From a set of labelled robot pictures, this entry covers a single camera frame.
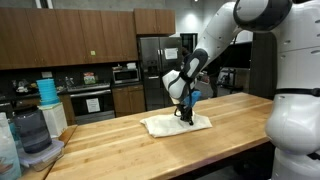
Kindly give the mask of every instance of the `bag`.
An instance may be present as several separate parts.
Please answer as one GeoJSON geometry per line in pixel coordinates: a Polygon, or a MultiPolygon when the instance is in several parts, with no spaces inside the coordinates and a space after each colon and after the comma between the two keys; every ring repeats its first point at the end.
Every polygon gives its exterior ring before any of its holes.
{"type": "Polygon", "coordinates": [[[18,179],[20,176],[19,158],[8,120],[0,118],[0,180],[18,179]]]}

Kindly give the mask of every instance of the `wooden cabinet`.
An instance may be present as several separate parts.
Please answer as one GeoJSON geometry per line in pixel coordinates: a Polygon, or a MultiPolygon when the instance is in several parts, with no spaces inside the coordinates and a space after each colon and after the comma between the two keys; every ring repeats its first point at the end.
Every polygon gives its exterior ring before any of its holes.
{"type": "Polygon", "coordinates": [[[156,10],[158,32],[160,34],[175,34],[176,21],[173,10],[156,10]]]}
{"type": "Polygon", "coordinates": [[[68,65],[54,10],[26,9],[42,66],[68,65]]]}
{"type": "Polygon", "coordinates": [[[137,35],[174,34],[175,13],[167,9],[134,9],[137,35]]]}
{"type": "Polygon", "coordinates": [[[121,46],[121,32],[117,11],[101,11],[104,41],[108,61],[121,61],[124,54],[121,46]]]}
{"type": "Polygon", "coordinates": [[[35,104],[37,106],[40,106],[40,98],[23,99],[17,101],[17,106],[25,104],[35,104]]]}
{"type": "Polygon", "coordinates": [[[138,49],[133,12],[118,12],[124,60],[138,60],[138,49]]]}
{"type": "Polygon", "coordinates": [[[75,124],[75,116],[74,116],[74,112],[73,112],[73,107],[72,107],[70,95],[68,95],[68,94],[59,95],[59,98],[63,104],[63,109],[64,109],[64,113],[66,115],[68,126],[74,125],[75,124]]]}
{"type": "Polygon", "coordinates": [[[4,42],[0,37],[0,70],[11,69],[11,68],[12,68],[12,64],[9,60],[8,53],[4,47],[4,42]]]}
{"type": "Polygon", "coordinates": [[[0,8],[0,70],[138,60],[133,12],[0,8]]]}
{"type": "Polygon", "coordinates": [[[79,10],[88,60],[91,63],[107,61],[108,51],[102,28],[100,11],[79,10]]]}
{"type": "Polygon", "coordinates": [[[145,112],[142,85],[112,89],[116,117],[145,112]]]}
{"type": "Polygon", "coordinates": [[[142,85],[129,86],[128,92],[129,92],[131,112],[133,114],[145,112],[146,106],[145,106],[145,99],[144,99],[144,93],[143,93],[143,86],[142,85]]]}
{"type": "Polygon", "coordinates": [[[108,61],[138,60],[132,12],[101,11],[108,61]]]}
{"type": "Polygon", "coordinates": [[[69,65],[89,63],[78,10],[55,10],[69,65]]]}
{"type": "Polygon", "coordinates": [[[1,69],[41,66],[25,9],[0,8],[0,22],[1,69]]]}

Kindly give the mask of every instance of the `upper cabinet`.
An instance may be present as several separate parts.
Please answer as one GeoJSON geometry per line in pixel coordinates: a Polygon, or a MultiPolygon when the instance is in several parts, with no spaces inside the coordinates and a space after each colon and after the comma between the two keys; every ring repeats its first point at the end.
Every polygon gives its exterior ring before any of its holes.
{"type": "Polygon", "coordinates": [[[107,62],[108,50],[102,28],[100,11],[79,10],[87,56],[91,63],[107,62]]]}
{"type": "Polygon", "coordinates": [[[121,32],[117,11],[101,11],[104,41],[107,43],[108,61],[121,61],[124,54],[121,46],[121,32]]]}
{"type": "Polygon", "coordinates": [[[124,60],[138,60],[138,49],[133,12],[118,12],[121,46],[124,60]]]}
{"type": "Polygon", "coordinates": [[[0,70],[2,69],[11,69],[12,65],[8,56],[8,53],[6,51],[6,48],[4,47],[3,40],[0,37],[0,70]]]}
{"type": "Polygon", "coordinates": [[[173,10],[134,9],[134,17],[137,35],[170,35],[176,32],[173,10]]]}
{"type": "Polygon", "coordinates": [[[138,60],[133,12],[0,8],[0,22],[0,70],[138,60]]]}
{"type": "Polygon", "coordinates": [[[0,69],[40,67],[25,9],[0,8],[0,22],[0,69]]]}
{"type": "Polygon", "coordinates": [[[78,10],[55,10],[69,65],[89,63],[78,10]]]}
{"type": "Polygon", "coordinates": [[[54,10],[26,9],[41,66],[68,65],[54,10]]]}
{"type": "Polygon", "coordinates": [[[101,18],[109,61],[138,60],[133,13],[101,11],[101,18]]]}

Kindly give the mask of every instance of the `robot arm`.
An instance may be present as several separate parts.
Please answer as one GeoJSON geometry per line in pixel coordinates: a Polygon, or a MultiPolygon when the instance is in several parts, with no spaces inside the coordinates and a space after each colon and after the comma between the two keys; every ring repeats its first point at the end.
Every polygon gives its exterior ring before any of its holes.
{"type": "Polygon", "coordinates": [[[173,103],[181,112],[180,119],[191,125],[192,103],[186,103],[184,100],[192,99],[190,96],[195,87],[197,75],[218,57],[242,30],[233,18],[234,6],[234,2],[229,2],[218,10],[199,38],[194,52],[188,56],[181,72],[173,70],[162,78],[173,103]]]}

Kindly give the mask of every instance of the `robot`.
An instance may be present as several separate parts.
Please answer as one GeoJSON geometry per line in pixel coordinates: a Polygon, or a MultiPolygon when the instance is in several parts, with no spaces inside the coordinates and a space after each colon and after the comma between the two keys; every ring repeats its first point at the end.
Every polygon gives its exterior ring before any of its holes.
{"type": "Polygon", "coordinates": [[[272,180],[320,179],[320,2],[237,0],[209,22],[183,69],[163,77],[181,120],[192,125],[196,77],[242,30],[277,39],[278,81],[266,134],[276,146],[272,180]]]}

